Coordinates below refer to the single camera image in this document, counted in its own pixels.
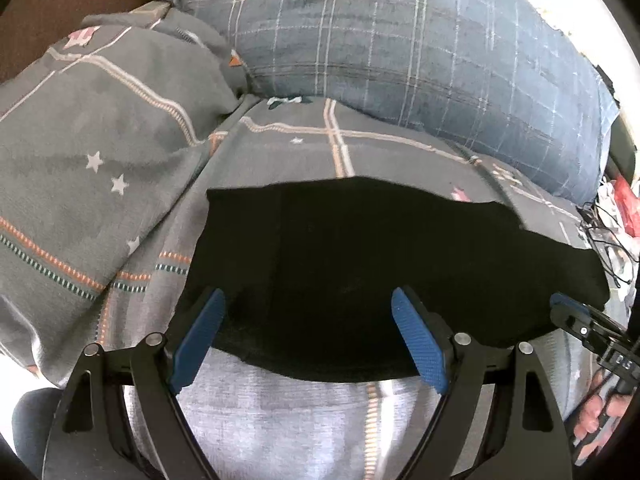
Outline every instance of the plaid pattern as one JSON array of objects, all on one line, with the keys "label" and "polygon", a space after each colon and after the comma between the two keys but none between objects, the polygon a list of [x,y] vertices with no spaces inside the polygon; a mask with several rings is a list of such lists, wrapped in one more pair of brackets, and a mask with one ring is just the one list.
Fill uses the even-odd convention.
[{"label": "plaid pattern", "polygon": [[618,110],[525,0],[170,1],[228,38],[258,94],[328,96],[595,196]]},{"label": "plaid pattern", "polygon": [[[373,176],[445,197],[501,202],[524,228],[585,246],[567,200],[498,160],[329,99],[238,100],[246,89],[233,82],[244,80],[244,72],[227,66],[232,51],[219,35],[174,9],[161,22],[146,18],[85,21],[100,25],[89,56],[99,54],[116,69],[49,52],[0,91],[6,110],[0,112],[0,351],[37,364],[51,381],[66,382],[89,342],[124,348],[166,329],[207,219],[211,187]],[[176,30],[210,50],[176,41]],[[156,104],[162,98],[180,105],[195,146],[165,110],[140,98],[141,88],[152,91],[144,95],[156,96]],[[374,94],[370,84],[371,99]],[[98,150],[103,164],[95,172],[87,161]],[[121,174],[129,184],[124,195],[111,192],[111,178]],[[130,254],[130,240],[138,237]],[[339,256],[348,258],[349,248]],[[508,262],[505,271],[508,279]],[[616,298],[612,306],[624,313]],[[533,344],[567,414],[588,387],[588,352],[559,332]],[[127,392],[136,442],[152,459],[140,409]],[[395,479],[437,402],[417,378],[298,381],[217,350],[178,400],[223,480]],[[484,419],[478,421],[472,432],[479,442]],[[463,458],[456,472],[475,457]]]}]

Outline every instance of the gray blanket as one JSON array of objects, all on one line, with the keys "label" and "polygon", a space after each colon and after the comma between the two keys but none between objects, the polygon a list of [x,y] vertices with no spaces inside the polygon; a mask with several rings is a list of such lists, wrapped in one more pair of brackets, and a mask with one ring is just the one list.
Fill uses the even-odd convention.
[{"label": "gray blanket", "polygon": [[[497,159],[331,99],[254,97],[231,47],[196,18],[147,8],[84,26],[0,89],[0,349],[59,386],[84,345],[165,329],[211,187],[367,175],[503,202],[523,228],[585,247],[575,207]],[[623,320],[619,303],[608,311]],[[567,415],[590,354],[559,332],[533,344]],[[394,478],[436,400],[417,378],[311,383],[213,350],[179,397],[220,477],[256,480]]]}]

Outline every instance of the finger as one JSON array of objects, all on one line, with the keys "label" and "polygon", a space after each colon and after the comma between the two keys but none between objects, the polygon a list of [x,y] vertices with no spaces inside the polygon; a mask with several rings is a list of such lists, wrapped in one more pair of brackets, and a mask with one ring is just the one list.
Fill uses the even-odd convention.
[{"label": "finger", "polygon": [[580,450],[578,460],[584,460],[585,458],[587,458],[599,445],[600,444],[598,442],[591,442],[590,444],[584,446],[582,450]]},{"label": "finger", "polygon": [[614,395],[607,406],[607,415],[623,416],[631,403],[631,396]]},{"label": "finger", "polygon": [[588,413],[593,418],[597,418],[600,415],[604,407],[604,402],[599,395],[594,395],[591,399],[587,400],[582,407],[582,411]]},{"label": "finger", "polygon": [[593,433],[599,427],[598,419],[584,410],[580,412],[578,423],[589,433]]},{"label": "finger", "polygon": [[596,386],[600,386],[602,381],[604,380],[604,370],[598,370],[594,373],[593,378],[591,379],[591,388],[595,388]]},{"label": "finger", "polygon": [[578,456],[578,460],[583,460],[587,458],[595,449],[598,449],[598,452],[604,447],[604,445],[609,441],[611,437],[611,430],[603,431],[602,434],[590,444],[587,444],[580,450],[580,455]]},{"label": "finger", "polygon": [[579,440],[584,439],[584,438],[587,436],[587,434],[588,434],[588,433],[589,433],[589,432],[588,432],[587,430],[585,430],[585,429],[582,427],[582,425],[580,425],[580,424],[576,424],[576,425],[575,425],[575,428],[574,428],[574,435],[575,435],[575,437],[576,437],[576,438],[578,438]]}]

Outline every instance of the brown wooden surface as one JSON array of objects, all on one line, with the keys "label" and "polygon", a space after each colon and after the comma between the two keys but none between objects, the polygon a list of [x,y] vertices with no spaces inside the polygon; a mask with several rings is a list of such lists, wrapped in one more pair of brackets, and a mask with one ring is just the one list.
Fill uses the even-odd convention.
[{"label": "brown wooden surface", "polygon": [[0,82],[76,30],[88,14],[123,12],[149,0],[11,0],[0,15]]}]

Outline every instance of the black cloth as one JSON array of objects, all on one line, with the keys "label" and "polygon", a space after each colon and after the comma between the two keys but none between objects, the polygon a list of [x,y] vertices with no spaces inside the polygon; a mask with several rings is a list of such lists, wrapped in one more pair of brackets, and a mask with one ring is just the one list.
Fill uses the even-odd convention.
[{"label": "black cloth", "polygon": [[634,299],[634,306],[631,308],[631,316],[626,326],[626,334],[629,339],[634,340],[640,337],[640,283],[636,278],[636,298]]},{"label": "black cloth", "polygon": [[11,480],[34,480],[36,478],[31,471],[15,455],[14,450],[0,434],[0,472],[2,478]]},{"label": "black cloth", "polygon": [[14,408],[15,452],[36,478],[42,478],[49,431],[61,396],[62,390],[56,388],[34,390],[24,394]]},{"label": "black cloth", "polygon": [[178,308],[206,285],[228,314],[214,346],[303,380],[416,375],[390,297],[409,285],[456,332],[507,347],[553,330],[549,297],[602,308],[600,260],[522,228],[498,203],[370,178],[211,189]]}]

